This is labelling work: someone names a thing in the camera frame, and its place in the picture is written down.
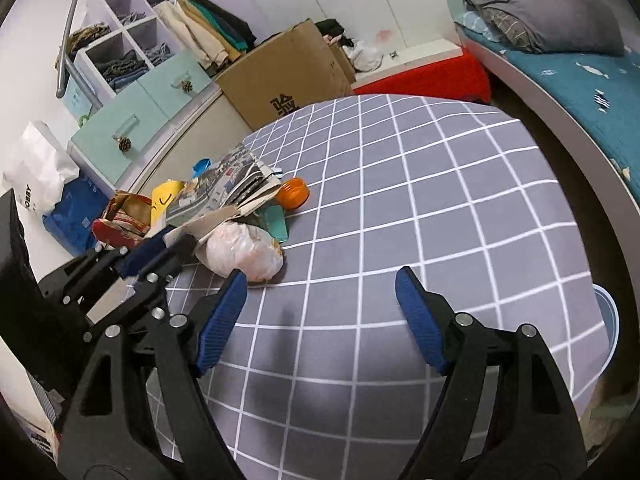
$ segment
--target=metal rod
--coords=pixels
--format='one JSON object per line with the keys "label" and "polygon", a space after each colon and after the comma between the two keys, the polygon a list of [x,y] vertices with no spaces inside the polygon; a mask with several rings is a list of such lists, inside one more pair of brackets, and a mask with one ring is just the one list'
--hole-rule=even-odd
{"label": "metal rod", "polygon": [[98,96],[94,94],[94,91],[91,90],[91,87],[86,83],[81,73],[78,72],[78,69],[71,61],[69,54],[65,52],[64,56],[65,56],[64,65],[66,69],[69,70],[69,75],[74,79],[80,91],[86,96],[87,99],[89,99],[89,101],[91,101],[91,104],[93,105],[94,110],[98,111],[100,108],[102,108],[102,102],[100,101],[100,99],[98,99]]}
{"label": "metal rod", "polygon": [[[68,67],[66,67],[66,62],[63,62],[63,59],[66,55],[66,42],[69,40],[69,33],[71,32],[71,22],[73,21],[77,4],[78,4],[78,0],[71,0],[71,7],[69,7],[69,13],[66,16],[65,33],[62,35],[62,45],[60,45],[60,62],[58,63],[58,88],[56,89],[56,97],[58,99],[62,99],[65,95],[65,90],[66,90],[65,70]],[[78,83],[78,86],[82,88],[82,85],[78,81],[78,78],[75,77],[74,79],[76,80],[76,83]]]}

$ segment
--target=floor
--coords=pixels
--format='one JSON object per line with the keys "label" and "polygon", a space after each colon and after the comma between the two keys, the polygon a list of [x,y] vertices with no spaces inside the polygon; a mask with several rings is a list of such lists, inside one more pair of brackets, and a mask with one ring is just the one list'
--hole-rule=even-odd
{"label": "floor", "polygon": [[567,150],[507,85],[497,77],[490,79],[492,105],[522,121],[556,174],[580,229],[593,282],[609,291],[620,314],[616,353],[598,381],[593,399],[580,422],[586,448],[595,452],[612,440],[624,421],[591,416],[593,409],[614,397],[634,394],[638,383],[638,311],[628,270],[604,209]]}

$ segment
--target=teal bedding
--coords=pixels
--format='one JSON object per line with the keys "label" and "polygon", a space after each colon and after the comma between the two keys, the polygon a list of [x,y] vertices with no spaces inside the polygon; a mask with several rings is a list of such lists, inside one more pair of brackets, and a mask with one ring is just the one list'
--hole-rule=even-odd
{"label": "teal bedding", "polygon": [[640,54],[525,54],[464,33],[524,72],[587,131],[640,203]]}

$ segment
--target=orange bottle cap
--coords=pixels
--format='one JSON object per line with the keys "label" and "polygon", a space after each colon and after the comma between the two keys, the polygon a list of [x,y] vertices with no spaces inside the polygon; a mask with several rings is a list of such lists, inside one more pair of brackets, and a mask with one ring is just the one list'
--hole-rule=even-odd
{"label": "orange bottle cap", "polygon": [[276,195],[276,201],[283,209],[297,209],[309,198],[309,188],[300,177],[287,180]]}

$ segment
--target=white bed frame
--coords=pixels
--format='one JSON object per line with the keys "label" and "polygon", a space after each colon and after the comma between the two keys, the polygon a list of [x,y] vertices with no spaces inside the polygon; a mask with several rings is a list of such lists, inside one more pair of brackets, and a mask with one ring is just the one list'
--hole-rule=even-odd
{"label": "white bed frame", "polygon": [[460,40],[476,59],[516,92],[544,121],[586,177],[622,248],[640,314],[640,208],[622,177],[591,136],[545,89],[502,56],[462,32]]}

